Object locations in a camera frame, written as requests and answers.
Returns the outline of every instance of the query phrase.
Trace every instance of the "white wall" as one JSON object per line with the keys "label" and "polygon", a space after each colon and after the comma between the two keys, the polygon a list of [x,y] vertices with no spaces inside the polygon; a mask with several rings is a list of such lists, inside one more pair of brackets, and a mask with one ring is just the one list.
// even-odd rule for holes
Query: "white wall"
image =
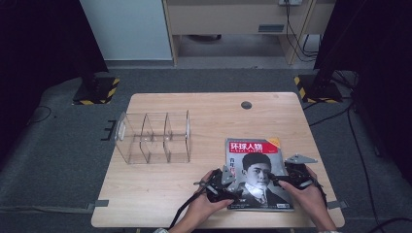
{"label": "white wall", "polygon": [[80,0],[105,60],[172,60],[161,0]]}

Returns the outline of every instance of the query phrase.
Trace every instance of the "acrylic divider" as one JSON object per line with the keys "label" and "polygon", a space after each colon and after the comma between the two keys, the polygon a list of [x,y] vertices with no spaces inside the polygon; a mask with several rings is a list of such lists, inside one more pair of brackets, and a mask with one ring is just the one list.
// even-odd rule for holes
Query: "acrylic divider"
{"label": "acrylic divider", "polygon": [[115,139],[116,147],[128,164],[189,162],[189,111],[122,113]]}

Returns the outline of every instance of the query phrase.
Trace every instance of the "wall outlet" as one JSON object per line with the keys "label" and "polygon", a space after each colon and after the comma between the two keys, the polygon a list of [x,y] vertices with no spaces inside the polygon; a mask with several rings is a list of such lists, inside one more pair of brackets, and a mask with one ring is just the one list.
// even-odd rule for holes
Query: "wall outlet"
{"label": "wall outlet", "polygon": [[287,2],[289,2],[290,6],[300,6],[302,5],[302,0],[279,0],[280,6],[286,6]]}

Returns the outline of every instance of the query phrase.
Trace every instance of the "magazine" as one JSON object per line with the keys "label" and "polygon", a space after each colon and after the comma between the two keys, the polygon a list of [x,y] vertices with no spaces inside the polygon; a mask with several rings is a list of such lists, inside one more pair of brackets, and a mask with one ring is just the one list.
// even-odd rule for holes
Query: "magazine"
{"label": "magazine", "polygon": [[226,166],[236,178],[228,190],[242,193],[239,200],[227,207],[229,210],[293,211],[290,195],[266,175],[287,175],[278,138],[228,138],[225,148]]}

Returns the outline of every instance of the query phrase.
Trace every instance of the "yellow and black hazard tape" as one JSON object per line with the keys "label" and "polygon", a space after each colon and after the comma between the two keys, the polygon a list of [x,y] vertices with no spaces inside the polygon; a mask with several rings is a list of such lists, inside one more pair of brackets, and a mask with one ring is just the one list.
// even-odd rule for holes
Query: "yellow and black hazard tape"
{"label": "yellow and black hazard tape", "polygon": [[306,95],[306,91],[300,81],[299,77],[294,77],[294,83],[297,86],[297,90],[299,91],[300,98],[304,103],[338,103],[340,102],[338,99],[333,98],[310,98]]}
{"label": "yellow and black hazard tape", "polygon": [[82,99],[82,100],[73,102],[73,104],[75,104],[75,105],[108,104],[112,100],[113,95],[115,94],[116,89],[118,88],[119,81],[120,81],[120,79],[118,79],[118,78],[113,79],[113,83],[111,84],[110,88],[108,89],[108,93],[107,93],[106,98],[99,99],[99,100],[96,100],[96,99],[94,99],[94,100],[93,99]]}

